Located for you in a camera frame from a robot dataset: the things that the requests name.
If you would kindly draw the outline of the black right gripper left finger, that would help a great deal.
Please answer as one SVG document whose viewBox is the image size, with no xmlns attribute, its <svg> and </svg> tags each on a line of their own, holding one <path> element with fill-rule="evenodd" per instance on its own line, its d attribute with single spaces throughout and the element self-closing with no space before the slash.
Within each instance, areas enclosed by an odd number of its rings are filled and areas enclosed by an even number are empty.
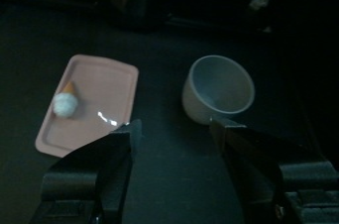
<svg viewBox="0 0 339 224">
<path fill-rule="evenodd" d="M 140 139 L 141 121 L 133 120 L 50 166 L 29 224 L 121 224 Z"/>
</svg>

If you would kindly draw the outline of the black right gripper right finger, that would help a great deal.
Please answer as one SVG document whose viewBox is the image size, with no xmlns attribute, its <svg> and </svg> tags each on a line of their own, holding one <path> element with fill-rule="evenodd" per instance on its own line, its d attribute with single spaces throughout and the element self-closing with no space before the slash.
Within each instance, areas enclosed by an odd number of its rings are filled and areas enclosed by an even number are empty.
<svg viewBox="0 0 339 224">
<path fill-rule="evenodd" d="M 339 224 L 339 171 L 320 154 L 221 117 L 210 134 L 245 224 Z"/>
</svg>

